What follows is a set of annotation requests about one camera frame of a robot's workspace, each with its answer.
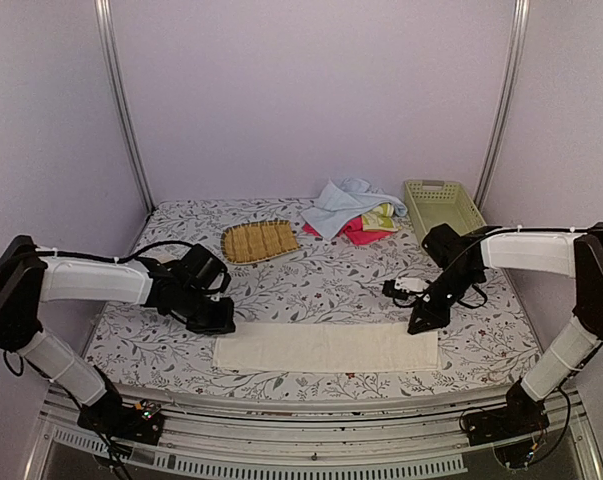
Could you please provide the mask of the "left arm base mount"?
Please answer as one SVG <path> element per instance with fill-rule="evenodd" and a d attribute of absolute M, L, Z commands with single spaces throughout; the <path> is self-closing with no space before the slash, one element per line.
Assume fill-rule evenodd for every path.
<path fill-rule="evenodd" d="M 127 406 L 107 376 L 97 370 L 105 393 L 92 405 L 80 407 L 77 425 L 83 429 L 147 445 L 157 446 L 163 432 L 165 417 L 161 406 L 146 399 Z"/>

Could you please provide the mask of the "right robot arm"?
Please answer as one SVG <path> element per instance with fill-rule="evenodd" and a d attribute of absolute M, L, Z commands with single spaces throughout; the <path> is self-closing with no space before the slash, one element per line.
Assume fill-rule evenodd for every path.
<path fill-rule="evenodd" d="M 545 426 L 544 401 L 603 346 L 603 222 L 589 228 L 481 227 L 461 235 L 450 225 L 433 227 L 422 246 L 441 272 L 412 304 L 408 331 L 447 326 L 451 308 L 487 269 L 528 270 L 575 281 L 572 317 L 540 359 L 506 394 L 492 420 L 508 436 Z"/>

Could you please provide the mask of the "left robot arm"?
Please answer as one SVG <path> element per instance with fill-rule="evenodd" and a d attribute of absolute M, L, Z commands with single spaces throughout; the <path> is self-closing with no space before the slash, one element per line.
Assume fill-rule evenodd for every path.
<path fill-rule="evenodd" d="M 148 250 L 124 257 L 44 249 L 19 235 L 0 257 L 0 349 L 17 354 L 67 390 L 109 434 L 129 426 L 129 412 L 107 377 L 39 319 L 43 303 L 65 300 L 119 302 L 153 309 L 188 332 L 235 331 L 234 303 L 225 292 L 226 265 L 200 244 L 179 259 L 161 262 Z"/>

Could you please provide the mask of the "cream towel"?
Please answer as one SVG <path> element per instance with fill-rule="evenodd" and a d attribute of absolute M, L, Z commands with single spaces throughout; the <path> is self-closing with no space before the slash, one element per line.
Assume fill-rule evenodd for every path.
<path fill-rule="evenodd" d="M 440 366 L 438 335 L 402 323 L 243 323 L 215 341 L 213 365 L 239 372 L 406 373 Z"/>

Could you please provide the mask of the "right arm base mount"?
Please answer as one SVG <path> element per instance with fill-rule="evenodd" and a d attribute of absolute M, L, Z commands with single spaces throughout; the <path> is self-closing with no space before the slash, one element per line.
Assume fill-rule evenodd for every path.
<path fill-rule="evenodd" d="M 506 403 L 492 409 L 470 409 L 462 413 L 460 429 L 471 446 L 483 445 L 518 436 L 540 433 L 550 425 L 544 400 L 530 396 L 522 380 L 507 391 Z"/>

